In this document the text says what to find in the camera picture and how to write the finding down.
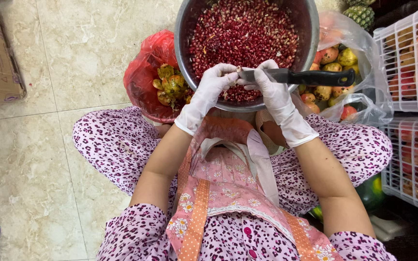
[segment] woman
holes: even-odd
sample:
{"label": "woman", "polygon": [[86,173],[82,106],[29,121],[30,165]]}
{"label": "woman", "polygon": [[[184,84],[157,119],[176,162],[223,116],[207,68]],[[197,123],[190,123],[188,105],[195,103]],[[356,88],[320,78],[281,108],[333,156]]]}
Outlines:
{"label": "woman", "polygon": [[[80,153],[132,196],[107,223],[97,260],[395,260],[353,187],[389,163],[388,138],[374,127],[304,119],[265,68],[278,66],[264,62],[245,88],[262,92],[279,125],[265,123],[264,132],[281,133],[290,147],[272,158],[247,122],[205,118],[222,90],[246,84],[233,65],[208,69],[170,128],[148,124],[136,107],[75,124]],[[293,216],[319,203],[325,234]]]}

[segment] hand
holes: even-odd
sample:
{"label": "hand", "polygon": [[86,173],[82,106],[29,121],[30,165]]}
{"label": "hand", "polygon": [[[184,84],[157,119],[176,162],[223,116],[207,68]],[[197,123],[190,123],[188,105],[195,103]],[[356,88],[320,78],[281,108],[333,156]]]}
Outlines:
{"label": "hand", "polygon": [[217,64],[207,69],[202,75],[191,102],[183,107],[180,115],[175,119],[175,125],[188,134],[194,135],[207,112],[216,105],[219,94],[223,90],[228,90],[237,79],[238,74],[234,65]]}
{"label": "hand", "polygon": [[[319,134],[303,119],[291,101],[290,92],[286,84],[279,84],[270,81],[262,69],[277,69],[278,65],[273,60],[263,62],[254,70],[256,84],[248,84],[246,90],[259,89],[264,96],[264,103],[274,118],[277,125],[280,125],[287,144],[294,148],[318,137]],[[237,84],[247,84],[244,80],[238,80]]]}

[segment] knife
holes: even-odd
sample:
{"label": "knife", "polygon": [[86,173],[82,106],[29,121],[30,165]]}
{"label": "knife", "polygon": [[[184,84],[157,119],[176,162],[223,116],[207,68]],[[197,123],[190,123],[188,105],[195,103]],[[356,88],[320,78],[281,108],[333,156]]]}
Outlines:
{"label": "knife", "polygon": [[[356,71],[343,72],[304,71],[293,73],[287,68],[264,69],[271,81],[283,84],[304,84],[312,86],[351,86],[356,79]],[[238,72],[241,79],[255,83],[254,70]]]}

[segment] pomegranate seed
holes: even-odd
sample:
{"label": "pomegranate seed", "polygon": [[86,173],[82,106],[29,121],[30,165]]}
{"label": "pomegranate seed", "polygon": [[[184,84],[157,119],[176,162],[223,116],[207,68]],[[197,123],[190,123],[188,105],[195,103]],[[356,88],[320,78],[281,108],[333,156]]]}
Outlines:
{"label": "pomegranate seed", "polygon": [[[274,59],[280,68],[294,62],[298,34],[286,10],[264,0],[222,0],[199,16],[189,52],[193,71],[200,79],[218,63],[258,67]],[[253,101],[259,91],[233,86],[220,93],[228,101]]]}

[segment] pineapple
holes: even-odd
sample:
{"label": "pineapple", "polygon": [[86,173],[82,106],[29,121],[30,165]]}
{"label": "pineapple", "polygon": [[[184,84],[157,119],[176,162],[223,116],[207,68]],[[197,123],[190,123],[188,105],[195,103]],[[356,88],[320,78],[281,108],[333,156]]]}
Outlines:
{"label": "pineapple", "polygon": [[350,7],[343,14],[353,19],[366,31],[369,31],[375,18],[375,12],[372,8],[364,6]]}
{"label": "pineapple", "polygon": [[346,0],[350,7],[354,6],[369,6],[375,3],[376,0]]}

